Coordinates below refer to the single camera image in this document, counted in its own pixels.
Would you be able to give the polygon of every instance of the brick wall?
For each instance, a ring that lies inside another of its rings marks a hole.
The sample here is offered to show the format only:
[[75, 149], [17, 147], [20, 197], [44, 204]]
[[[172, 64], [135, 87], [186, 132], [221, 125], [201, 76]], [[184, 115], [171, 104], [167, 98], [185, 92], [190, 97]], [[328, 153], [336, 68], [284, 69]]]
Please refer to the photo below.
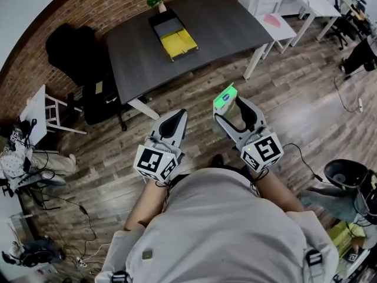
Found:
[[63, 23], [74, 27], [88, 25], [100, 37], [147, 8], [145, 0], [64, 0], [42, 21], [34, 22], [34, 30], [29, 31], [27, 39], [7, 61], [6, 70], [2, 70], [0, 119], [16, 117], [26, 99], [43, 84], [47, 85], [50, 95], [58, 98], [64, 99], [70, 92], [79, 93], [76, 85], [47, 60], [45, 42], [58, 26]]

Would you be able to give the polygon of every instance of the person's hand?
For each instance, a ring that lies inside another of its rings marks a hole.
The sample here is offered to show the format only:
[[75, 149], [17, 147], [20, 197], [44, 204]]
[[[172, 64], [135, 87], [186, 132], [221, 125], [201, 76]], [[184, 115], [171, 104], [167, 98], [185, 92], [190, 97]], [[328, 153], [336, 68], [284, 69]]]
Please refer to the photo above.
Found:
[[359, 248], [363, 247], [364, 244], [364, 237], [355, 237], [351, 240], [351, 247], [353, 249], [353, 252], [357, 254], [359, 252]]

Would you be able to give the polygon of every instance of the dark gray table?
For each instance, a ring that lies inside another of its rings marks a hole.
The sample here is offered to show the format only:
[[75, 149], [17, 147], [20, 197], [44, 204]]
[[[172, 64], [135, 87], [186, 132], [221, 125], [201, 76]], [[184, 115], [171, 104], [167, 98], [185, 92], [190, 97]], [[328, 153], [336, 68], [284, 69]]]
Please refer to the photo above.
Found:
[[172, 62], [148, 18], [157, 8], [118, 25], [106, 34], [121, 102], [150, 117], [158, 114], [137, 97], [220, 58], [258, 48], [245, 72], [249, 78], [272, 37], [237, 0], [174, 0], [166, 3], [186, 26], [199, 49]]

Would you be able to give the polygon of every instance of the pink paper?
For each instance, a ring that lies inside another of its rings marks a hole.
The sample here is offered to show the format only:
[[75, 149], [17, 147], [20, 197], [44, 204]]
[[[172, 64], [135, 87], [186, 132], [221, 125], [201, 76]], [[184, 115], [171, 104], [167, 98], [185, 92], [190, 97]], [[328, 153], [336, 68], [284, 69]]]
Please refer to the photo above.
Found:
[[271, 24], [272, 26], [275, 26], [277, 28], [280, 28], [282, 25], [281, 23], [279, 22], [278, 19], [276, 19], [276, 17], [274, 17], [273, 15], [265, 15], [264, 16], [264, 22], [265, 23], [268, 23], [268, 24]]

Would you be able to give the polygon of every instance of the office chair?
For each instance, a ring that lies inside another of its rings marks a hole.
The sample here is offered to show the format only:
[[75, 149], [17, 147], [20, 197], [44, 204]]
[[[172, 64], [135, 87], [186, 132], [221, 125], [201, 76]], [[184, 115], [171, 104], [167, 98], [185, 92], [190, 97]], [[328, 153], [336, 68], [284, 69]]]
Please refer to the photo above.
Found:
[[[338, 12], [340, 12], [339, 0], [335, 0], [334, 7]], [[331, 29], [333, 32], [327, 34], [326, 36], [337, 36], [340, 42], [339, 50], [343, 50], [344, 46], [348, 46], [348, 42], [343, 35], [347, 35], [352, 41], [355, 41], [358, 34], [357, 29], [345, 18], [345, 16], [339, 17], [334, 22], [333, 26], [331, 26]]]
[[68, 96], [68, 111], [82, 106], [89, 125], [117, 115], [122, 130], [127, 130], [121, 114], [130, 106], [120, 102], [107, 47], [97, 41], [93, 29], [63, 24], [47, 39], [46, 51], [48, 62], [82, 87], [80, 100]]

